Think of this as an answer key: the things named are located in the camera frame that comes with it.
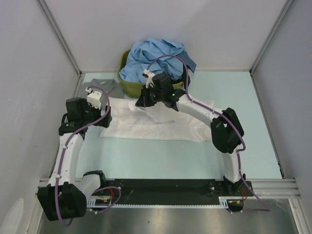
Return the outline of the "white long sleeve shirt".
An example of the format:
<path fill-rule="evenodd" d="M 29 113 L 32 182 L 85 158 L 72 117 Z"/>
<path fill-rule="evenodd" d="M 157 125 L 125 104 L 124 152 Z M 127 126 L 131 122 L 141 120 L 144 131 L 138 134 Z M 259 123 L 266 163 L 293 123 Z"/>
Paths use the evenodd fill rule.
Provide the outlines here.
<path fill-rule="evenodd" d="M 107 138 L 211 141 L 208 125 L 188 114 L 167 108 L 163 103 L 152 107 L 136 107 L 136 100 L 110 98 L 112 121 L 102 128 Z"/>

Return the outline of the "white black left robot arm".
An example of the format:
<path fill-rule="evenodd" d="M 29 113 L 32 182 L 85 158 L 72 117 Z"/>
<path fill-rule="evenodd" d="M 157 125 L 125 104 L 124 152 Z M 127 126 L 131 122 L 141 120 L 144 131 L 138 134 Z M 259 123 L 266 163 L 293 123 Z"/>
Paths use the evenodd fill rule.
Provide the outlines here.
<path fill-rule="evenodd" d="M 74 97 L 66 101 L 66 113 L 58 129 L 59 150 L 55 167 L 45 187 L 37 197 L 49 221 L 83 217 L 87 200 L 93 194 L 104 194 L 108 183 L 101 170 L 86 172 L 76 183 L 78 156 L 90 126 L 108 128 L 112 120 L 108 103 L 90 94 L 87 98 Z"/>

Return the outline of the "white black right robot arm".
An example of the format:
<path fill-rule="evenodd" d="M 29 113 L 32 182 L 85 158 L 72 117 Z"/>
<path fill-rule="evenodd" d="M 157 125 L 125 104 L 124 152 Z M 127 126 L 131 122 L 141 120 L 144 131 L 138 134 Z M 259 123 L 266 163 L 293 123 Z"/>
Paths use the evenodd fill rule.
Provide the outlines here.
<path fill-rule="evenodd" d="M 141 88 L 136 106 L 147 108 L 162 102 L 166 107 L 188 114 L 209 126 L 213 145 L 222 153 L 225 191 L 229 195 L 237 195 L 242 191 L 242 185 L 251 191 L 242 173 L 240 152 L 246 150 L 246 144 L 235 111 L 232 108 L 219 110 L 207 105 L 192 97 L 188 88 L 175 89 L 171 79 L 164 73 L 155 75 L 144 70 L 143 77 L 146 78 L 146 84 Z"/>

